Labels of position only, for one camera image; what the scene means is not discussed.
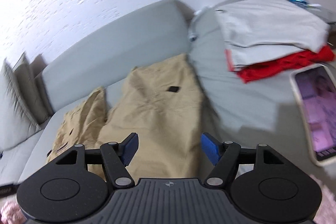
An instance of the smartphone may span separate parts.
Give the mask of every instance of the smartphone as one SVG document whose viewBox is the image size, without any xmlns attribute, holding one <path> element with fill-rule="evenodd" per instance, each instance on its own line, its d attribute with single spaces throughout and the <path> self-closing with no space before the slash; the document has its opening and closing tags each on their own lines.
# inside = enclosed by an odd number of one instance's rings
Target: smartphone
<svg viewBox="0 0 336 224">
<path fill-rule="evenodd" d="M 314 64 L 295 70 L 290 82 L 305 125 L 311 160 L 318 166 L 336 161 L 336 81 Z"/>
</svg>

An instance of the white folded shirt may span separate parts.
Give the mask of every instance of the white folded shirt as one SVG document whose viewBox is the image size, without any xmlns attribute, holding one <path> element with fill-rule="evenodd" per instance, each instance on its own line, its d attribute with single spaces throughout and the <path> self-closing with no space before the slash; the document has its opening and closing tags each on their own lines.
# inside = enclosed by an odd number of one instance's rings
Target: white folded shirt
<svg viewBox="0 0 336 224">
<path fill-rule="evenodd" d="M 233 70 L 311 50 L 319 52 L 329 25 L 287 0 L 244 0 L 217 8 Z"/>
</svg>

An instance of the ribbed gray surface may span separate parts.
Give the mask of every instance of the ribbed gray surface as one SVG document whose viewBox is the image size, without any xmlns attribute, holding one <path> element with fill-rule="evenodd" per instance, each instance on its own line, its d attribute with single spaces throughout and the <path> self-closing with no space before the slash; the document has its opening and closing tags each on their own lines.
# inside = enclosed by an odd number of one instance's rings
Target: ribbed gray surface
<svg viewBox="0 0 336 224">
<path fill-rule="evenodd" d="M 220 190 L 197 179 L 142 179 L 118 190 L 107 206 L 81 224 L 257 224 L 240 214 Z M 313 224 L 305 221 L 302 224 Z"/>
</svg>

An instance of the red folded garment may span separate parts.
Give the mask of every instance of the red folded garment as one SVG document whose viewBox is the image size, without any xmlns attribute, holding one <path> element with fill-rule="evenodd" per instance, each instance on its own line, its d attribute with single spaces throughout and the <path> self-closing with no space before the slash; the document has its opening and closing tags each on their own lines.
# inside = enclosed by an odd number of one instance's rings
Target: red folded garment
<svg viewBox="0 0 336 224">
<path fill-rule="evenodd" d="M 333 61 L 334 58 L 333 51 L 328 46 L 323 46 L 319 53 L 305 50 L 290 54 L 277 60 L 247 66 L 237 72 L 237 75 L 243 79 L 244 83 L 248 83 L 276 75 L 283 70 L 300 69 L 314 63 Z"/>
</svg>

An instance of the phone screen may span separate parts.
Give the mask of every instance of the phone screen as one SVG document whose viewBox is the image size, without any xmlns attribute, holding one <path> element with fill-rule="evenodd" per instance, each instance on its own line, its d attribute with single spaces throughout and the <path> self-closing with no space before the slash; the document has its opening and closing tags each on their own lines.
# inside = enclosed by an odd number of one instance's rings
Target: phone screen
<svg viewBox="0 0 336 224">
<path fill-rule="evenodd" d="M 336 88 L 324 66 L 295 75 L 316 159 L 336 155 Z"/>
</svg>

